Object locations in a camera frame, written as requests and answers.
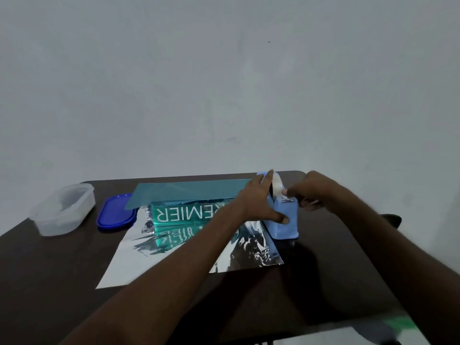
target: dark brown table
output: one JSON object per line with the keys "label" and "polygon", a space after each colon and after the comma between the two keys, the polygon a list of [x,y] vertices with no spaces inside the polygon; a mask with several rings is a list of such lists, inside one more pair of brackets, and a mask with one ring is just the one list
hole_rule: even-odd
{"label": "dark brown table", "polygon": [[[305,176],[279,174],[286,186]],[[76,230],[41,237],[23,221],[0,237],[1,342],[56,344],[120,290],[95,289],[125,234],[98,231],[108,197],[132,192],[138,183],[253,175],[89,181],[96,208]],[[169,343],[268,341],[401,312],[347,228],[326,210],[299,211],[299,238],[275,244],[284,265],[210,274]]]}

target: tape dispenser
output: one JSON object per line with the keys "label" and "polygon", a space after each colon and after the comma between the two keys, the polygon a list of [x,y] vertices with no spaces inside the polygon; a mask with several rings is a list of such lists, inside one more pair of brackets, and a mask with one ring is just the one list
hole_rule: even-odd
{"label": "tape dispenser", "polygon": [[288,198],[281,193],[284,185],[278,173],[273,173],[270,185],[270,193],[267,196],[268,204],[275,211],[283,213],[289,218],[289,224],[279,224],[271,220],[264,220],[270,236],[275,240],[289,240],[299,236],[297,231],[297,209],[299,208],[296,198]]}

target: wall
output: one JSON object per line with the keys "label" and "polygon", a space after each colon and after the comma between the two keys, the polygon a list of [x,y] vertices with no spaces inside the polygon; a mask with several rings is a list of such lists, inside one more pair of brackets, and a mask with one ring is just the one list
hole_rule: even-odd
{"label": "wall", "polygon": [[431,249],[460,190],[459,6],[0,0],[0,232],[71,183],[273,167]]}

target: blue lid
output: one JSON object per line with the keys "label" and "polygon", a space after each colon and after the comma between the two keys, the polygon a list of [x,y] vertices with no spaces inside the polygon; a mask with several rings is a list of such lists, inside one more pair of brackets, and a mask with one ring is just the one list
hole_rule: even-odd
{"label": "blue lid", "polygon": [[98,216],[97,224],[101,229],[116,229],[132,222],[136,217],[136,209],[125,210],[132,194],[110,197]]}

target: teal plastic sheet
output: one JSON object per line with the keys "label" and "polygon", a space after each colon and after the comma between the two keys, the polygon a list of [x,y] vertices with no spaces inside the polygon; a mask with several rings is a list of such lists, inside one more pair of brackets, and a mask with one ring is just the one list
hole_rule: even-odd
{"label": "teal plastic sheet", "polygon": [[204,180],[198,182],[142,183],[136,187],[125,209],[153,202],[231,199],[249,179]]}

